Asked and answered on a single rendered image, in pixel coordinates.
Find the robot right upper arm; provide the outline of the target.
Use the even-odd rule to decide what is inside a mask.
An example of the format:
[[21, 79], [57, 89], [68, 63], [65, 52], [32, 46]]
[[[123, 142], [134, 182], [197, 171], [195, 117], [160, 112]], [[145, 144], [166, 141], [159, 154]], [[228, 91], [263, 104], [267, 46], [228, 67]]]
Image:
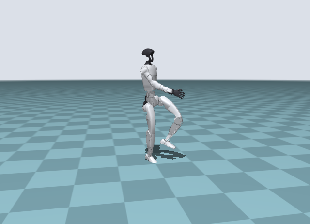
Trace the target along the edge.
[[[153, 78], [152, 78], [152, 76], [151, 76], [151, 74], [150, 74], [150, 72], [149, 72], [149, 69], [145, 66], [144, 68], [142, 68], [141, 70], [141, 73], [146, 77], [146, 79], [148, 80], [148, 82], [150, 83], [150, 85], [152, 86], [152, 87], [154, 87], [153, 85], [152, 85], [152, 82], [153, 82]], [[157, 81], [156, 81], [157, 82]], [[157, 82], [158, 83], [158, 82]]]

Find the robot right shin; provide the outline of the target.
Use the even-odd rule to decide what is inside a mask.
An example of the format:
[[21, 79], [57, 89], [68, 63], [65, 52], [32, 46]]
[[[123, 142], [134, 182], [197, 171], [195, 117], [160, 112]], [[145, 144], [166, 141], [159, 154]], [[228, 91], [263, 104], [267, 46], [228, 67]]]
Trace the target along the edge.
[[154, 143], [155, 143], [155, 134], [152, 134], [151, 136], [149, 131], [146, 131], [146, 145], [148, 149], [148, 157], [152, 156]]

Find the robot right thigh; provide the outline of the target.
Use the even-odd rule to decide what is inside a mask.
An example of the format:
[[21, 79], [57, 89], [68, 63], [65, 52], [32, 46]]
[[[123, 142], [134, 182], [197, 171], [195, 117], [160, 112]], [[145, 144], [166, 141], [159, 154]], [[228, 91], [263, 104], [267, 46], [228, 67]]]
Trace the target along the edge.
[[142, 107], [143, 111], [147, 113], [146, 120], [148, 124], [148, 131], [150, 135], [155, 134], [155, 111], [151, 102], [147, 102]]

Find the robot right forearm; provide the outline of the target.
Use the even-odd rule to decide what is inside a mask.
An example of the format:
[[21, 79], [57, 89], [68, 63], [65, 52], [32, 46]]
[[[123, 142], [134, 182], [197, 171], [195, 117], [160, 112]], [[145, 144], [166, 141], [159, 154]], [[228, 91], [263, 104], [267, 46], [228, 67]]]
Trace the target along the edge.
[[159, 83], [157, 83], [156, 81], [153, 81], [152, 82], [152, 85], [158, 89], [158, 90], [161, 90], [161, 91], [164, 91], [165, 93], [169, 92], [169, 93], [172, 93], [172, 89], [168, 88], [168, 87], [165, 87]]

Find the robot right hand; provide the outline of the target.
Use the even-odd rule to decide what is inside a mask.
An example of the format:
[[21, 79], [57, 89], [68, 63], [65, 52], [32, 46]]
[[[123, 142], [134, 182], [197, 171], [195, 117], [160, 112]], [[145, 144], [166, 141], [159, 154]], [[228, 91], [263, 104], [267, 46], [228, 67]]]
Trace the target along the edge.
[[[179, 97], [179, 98], [184, 98], [183, 96], [185, 96], [184, 94], [184, 92], [181, 92], [182, 91], [182, 89], [178, 89], [178, 90], [174, 90], [174, 89], [172, 89], [172, 93], [169, 93], [169, 94], [174, 94], [176, 97]], [[183, 94], [182, 94], [183, 93]], [[183, 96], [182, 96], [183, 95]], [[180, 97], [181, 96], [181, 97]], [[181, 98], [181, 99], [182, 99]]]

